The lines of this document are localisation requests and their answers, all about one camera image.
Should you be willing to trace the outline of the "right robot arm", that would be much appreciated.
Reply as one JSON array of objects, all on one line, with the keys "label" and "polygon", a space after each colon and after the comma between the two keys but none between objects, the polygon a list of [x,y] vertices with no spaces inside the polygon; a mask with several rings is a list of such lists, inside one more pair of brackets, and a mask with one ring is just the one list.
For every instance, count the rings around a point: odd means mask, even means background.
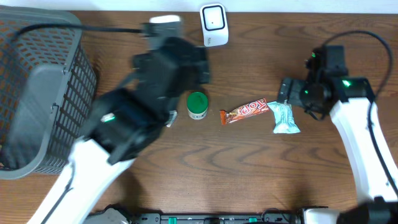
[{"label": "right robot arm", "polygon": [[341,45],[323,45],[305,62],[304,80],[284,78],[277,101],[304,109],[317,121],[329,116],[343,141],[358,205],[345,212],[301,209],[301,223],[397,223],[397,166],[381,130],[370,83],[349,77]]}]

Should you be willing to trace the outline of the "small orange snack box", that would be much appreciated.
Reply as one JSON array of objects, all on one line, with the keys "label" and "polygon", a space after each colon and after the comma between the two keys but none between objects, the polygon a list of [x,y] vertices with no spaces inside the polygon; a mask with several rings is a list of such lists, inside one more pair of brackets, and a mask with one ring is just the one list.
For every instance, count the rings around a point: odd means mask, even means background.
[{"label": "small orange snack box", "polygon": [[173,125],[174,121],[176,120],[177,116],[178,116],[178,113],[176,110],[170,111],[169,119],[165,124],[166,127],[168,127],[168,128],[171,127],[171,125]]}]

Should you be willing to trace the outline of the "green lid jar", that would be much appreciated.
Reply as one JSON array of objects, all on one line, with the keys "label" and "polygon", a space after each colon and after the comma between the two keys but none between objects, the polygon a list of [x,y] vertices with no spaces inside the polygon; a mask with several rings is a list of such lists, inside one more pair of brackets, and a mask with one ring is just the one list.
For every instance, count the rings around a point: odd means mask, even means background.
[{"label": "green lid jar", "polygon": [[188,115],[192,119],[203,119],[208,111],[208,98],[202,92],[193,92],[187,98]]}]

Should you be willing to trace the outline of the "white teal wipes packet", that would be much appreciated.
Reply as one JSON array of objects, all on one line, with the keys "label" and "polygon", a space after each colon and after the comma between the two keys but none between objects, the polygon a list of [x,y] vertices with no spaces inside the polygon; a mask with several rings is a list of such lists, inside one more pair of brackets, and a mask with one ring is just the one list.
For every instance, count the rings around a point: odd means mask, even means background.
[{"label": "white teal wipes packet", "polygon": [[290,104],[273,101],[267,105],[274,114],[274,134],[297,134],[300,132],[299,127],[295,124]]}]

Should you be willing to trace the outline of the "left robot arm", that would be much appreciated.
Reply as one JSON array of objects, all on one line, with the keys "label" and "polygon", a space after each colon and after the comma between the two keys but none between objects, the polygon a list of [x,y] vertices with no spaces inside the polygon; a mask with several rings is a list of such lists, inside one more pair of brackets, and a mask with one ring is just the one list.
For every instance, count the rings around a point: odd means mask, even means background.
[{"label": "left robot arm", "polygon": [[136,55],[134,70],[92,105],[68,164],[30,219],[82,223],[106,189],[171,122],[180,96],[210,80],[206,48],[179,37]]}]

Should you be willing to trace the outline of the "red chocolate bar wrapper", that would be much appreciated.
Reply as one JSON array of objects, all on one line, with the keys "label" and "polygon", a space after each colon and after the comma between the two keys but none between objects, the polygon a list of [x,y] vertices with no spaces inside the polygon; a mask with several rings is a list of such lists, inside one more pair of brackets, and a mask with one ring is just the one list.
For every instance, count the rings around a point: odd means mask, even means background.
[{"label": "red chocolate bar wrapper", "polygon": [[270,108],[265,98],[242,105],[230,112],[220,111],[221,124],[226,125],[244,118],[255,116],[269,111]]}]

